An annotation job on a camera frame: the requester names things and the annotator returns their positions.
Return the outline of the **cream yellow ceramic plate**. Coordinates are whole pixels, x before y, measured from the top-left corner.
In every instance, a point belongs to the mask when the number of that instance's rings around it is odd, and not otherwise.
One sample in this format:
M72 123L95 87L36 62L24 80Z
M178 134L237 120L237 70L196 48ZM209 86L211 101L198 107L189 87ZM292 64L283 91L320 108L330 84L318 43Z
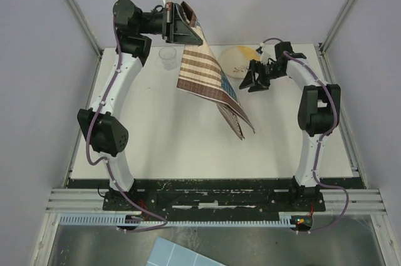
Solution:
M232 78L244 79L251 60L260 60L260 55L255 49L247 46L232 46L223 51L218 62L223 72Z

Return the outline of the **patchwork patterned placemat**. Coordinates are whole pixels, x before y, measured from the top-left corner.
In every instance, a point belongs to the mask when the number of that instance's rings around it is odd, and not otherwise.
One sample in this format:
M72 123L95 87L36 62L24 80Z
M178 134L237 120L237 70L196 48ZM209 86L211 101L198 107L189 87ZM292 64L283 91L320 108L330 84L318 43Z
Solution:
M208 45L194 10L186 2L182 2L181 7L184 19L191 30L201 38L202 44L184 46L177 88L215 103L231 130L240 140L243 140L244 135L239 119L247 123L250 128L253 125Z

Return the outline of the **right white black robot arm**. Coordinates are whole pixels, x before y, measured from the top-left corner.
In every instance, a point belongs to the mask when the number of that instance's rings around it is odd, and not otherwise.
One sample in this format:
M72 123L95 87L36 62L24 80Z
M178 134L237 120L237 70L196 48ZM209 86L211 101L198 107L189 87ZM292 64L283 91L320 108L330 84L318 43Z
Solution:
M253 93L268 90L271 80L291 78L302 91L298 109L298 126L303 143L298 169L292 178L288 205L302 210L316 200L323 184L319 179L321 155L329 135L339 124L341 88L329 84L312 70L303 53L296 53L289 41L274 38L275 58L266 51L266 43L256 49L259 60L249 62L239 88Z

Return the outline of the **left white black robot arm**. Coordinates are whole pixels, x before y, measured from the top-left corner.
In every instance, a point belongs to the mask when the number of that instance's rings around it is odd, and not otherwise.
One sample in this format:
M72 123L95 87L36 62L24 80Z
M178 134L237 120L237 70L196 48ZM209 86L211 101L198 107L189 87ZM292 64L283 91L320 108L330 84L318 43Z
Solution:
M120 191L117 203L126 210L138 204L138 193L131 190L134 177L128 167L125 148L129 132L119 121L128 91L150 53L150 35L160 35L166 43L202 45L201 37L190 27L189 7L167 2L144 12L131 0L118 0L113 6L113 30L117 47L112 70L100 95L88 109L80 109L77 120L85 139L89 164L103 162L110 187Z

